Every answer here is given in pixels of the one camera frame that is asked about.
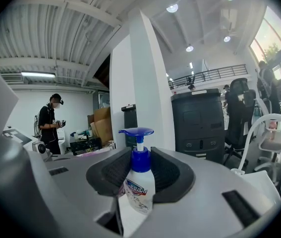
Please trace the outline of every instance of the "white pillar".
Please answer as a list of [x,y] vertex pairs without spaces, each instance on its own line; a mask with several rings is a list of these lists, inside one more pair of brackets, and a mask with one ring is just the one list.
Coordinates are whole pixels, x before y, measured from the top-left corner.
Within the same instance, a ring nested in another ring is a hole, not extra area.
[[128,17],[138,127],[155,131],[145,137],[146,147],[175,150],[171,92],[156,34],[139,8]]
[[135,104],[134,82],[130,53],[130,38],[125,37],[112,51],[110,66],[110,100],[112,135],[117,148],[125,147],[124,112],[122,107]]

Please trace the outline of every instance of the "cardboard box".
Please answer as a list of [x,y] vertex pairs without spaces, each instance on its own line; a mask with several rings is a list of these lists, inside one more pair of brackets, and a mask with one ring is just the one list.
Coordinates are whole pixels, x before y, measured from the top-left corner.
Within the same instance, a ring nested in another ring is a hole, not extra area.
[[88,122],[88,126],[91,126],[91,123],[94,122],[94,115],[88,115],[87,116],[87,122]]
[[94,122],[91,123],[91,128],[92,128],[93,136],[99,137],[99,134],[97,133],[97,129],[96,129],[96,126],[95,126]]
[[112,138],[112,120],[111,118],[102,119],[94,122],[98,136],[102,141],[102,145],[105,145]]
[[107,119],[111,117],[111,108],[96,109],[94,111],[94,122]]

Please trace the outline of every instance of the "ceiling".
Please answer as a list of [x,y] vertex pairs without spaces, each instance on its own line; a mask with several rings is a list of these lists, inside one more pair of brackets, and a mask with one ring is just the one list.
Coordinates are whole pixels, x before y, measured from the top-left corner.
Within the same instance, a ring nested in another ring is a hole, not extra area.
[[[168,13],[174,3],[179,10]],[[167,72],[181,75],[190,61],[198,68],[209,50],[223,45],[228,31],[232,40],[226,48],[243,47],[250,14],[260,5],[260,0],[15,0],[0,16],[0,73],[53,72],[52,80],[27,80],[104,89],[93,75],[128,34],[128,12],[138,6],[152,21]],[[194,51],[187,53],[189,44]]]

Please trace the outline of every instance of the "black slot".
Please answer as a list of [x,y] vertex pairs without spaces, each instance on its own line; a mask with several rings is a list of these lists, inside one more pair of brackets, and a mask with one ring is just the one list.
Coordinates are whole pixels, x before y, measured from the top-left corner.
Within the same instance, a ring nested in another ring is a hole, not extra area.
[[244,227],[259,219],[259,215],[236,190],[224,192],[222,195]]
[[69,170],[65,167],[59,167],[59,168],[56,168],[56,169],[49,170],[49,173],[50,173],[51,176],[55,176],[55,175],[64,173],[66,171],[69,171]]
[[217,128],[221,128],[221,127],[222,127],[221,122],[211,124],[211,129],[217,129]]

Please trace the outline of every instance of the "window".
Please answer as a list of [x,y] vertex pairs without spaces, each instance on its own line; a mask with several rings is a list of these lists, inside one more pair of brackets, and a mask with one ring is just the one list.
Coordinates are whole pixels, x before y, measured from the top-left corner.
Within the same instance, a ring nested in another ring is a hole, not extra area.
[[266,62],[274,60],[281,50],[281,19],[269,7],[250,47],[258,61]]
[[277,80],[281,79],[281,69],[279,65],[273,68],[273,72]]
[[281,19],[269,7],[250,48],[257,62],[264,60],[268,65],[277,65],[273,68],[274,75],[281,79]]
[[257,42],[253,40],[252,44],[250,45],[251,49],[253,50],[254,55],[257,58],[257,62],[261,61],[263,59],[262,57],[262,51],[260,47],[258,46]]
[[261,23],[255,39],[264,51],[272,47],[274,43],[279,50],[281,49],[281,40],[266,20]]
[[267,22],[274,28],[274,30],[278,33],[281,38],[281,19],[271,10],[269,7],[266,9],[265,17]]

